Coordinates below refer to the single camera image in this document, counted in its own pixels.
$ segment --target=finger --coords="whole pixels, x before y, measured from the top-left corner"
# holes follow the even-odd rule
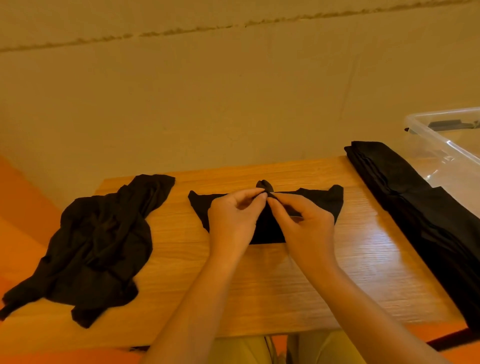
[[[312,218],[316,216],[318,206],[308,198],[299,194],[280,194],[274,193],[275,197],[282,205],[292,206],[296,211],[300,212],[303,218]]]
[[[250,188],[248,190],[240,190],[240,191],[232,192],[226,195],[225,198],[228,198],[231,202],[233,202],[237,206],[238,204],[241,204],[246,199],[255,197],[258,194],[262,193],[263,191],[265,191],[264,188]]]
[[[288,215],[285,208],[274,198],[269,197],[267,199],[270,208],[272,209],[272,214],[275,217],[275,220],[280,225],[280,228],[285,231],[286,229],[291,229],[296,222]]]
[[[265,204],[267,203],[267,194],[264,192],[259,194],[257,197],[254,198],[250,206],[248,206],[245,211],[255,218],[255,221],[258,219],[260,213],[265,208]]]

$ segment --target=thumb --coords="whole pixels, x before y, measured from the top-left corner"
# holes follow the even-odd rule
[[[255,221],[258,219],[260,213],[262,210],[265,208],[265,204],[267,201],[267,194],[264,192],[262,194],[259,194],[257,197],[255,197],[248,206],[245,211],[248,211],[248,214],[255,218]]]
[[[272,214],[275,217],[275,220],[280,225],[282,231],[291,229],[294,224],[296,224],[296,222],[292,220],[292,218],[288,215],[287,211],[278,200],[270,197],[268,198],[268,204],[270,205],[270,208],[272,209]]]

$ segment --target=forearm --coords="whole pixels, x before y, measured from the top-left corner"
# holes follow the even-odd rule
[[[309,280],[332,310],[340,326],[368,364],[448,363],[439,353],[413,336],[340,268]]]
[[[208,258],[142,364],[206,363],[236,265]]]

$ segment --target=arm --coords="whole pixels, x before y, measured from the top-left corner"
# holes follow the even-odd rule
[[[268,198],[268,203],[290,255],[368,364],[449,363],[396,322],[338,266],[332,214],[302,196],[275,196],[281,203],[273,198]],[[292,206],[304,220],[294,222],[282,204]]]
[[[266,194],[258,195],[262,191],[238,191],[212,202],[209,258],[142,364],[206,363],[233,274],[266,204]]]

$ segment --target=clear plastic storage box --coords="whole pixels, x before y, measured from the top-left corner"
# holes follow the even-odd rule
[[[480,108],[412,114],[400,154],[480,218]]]

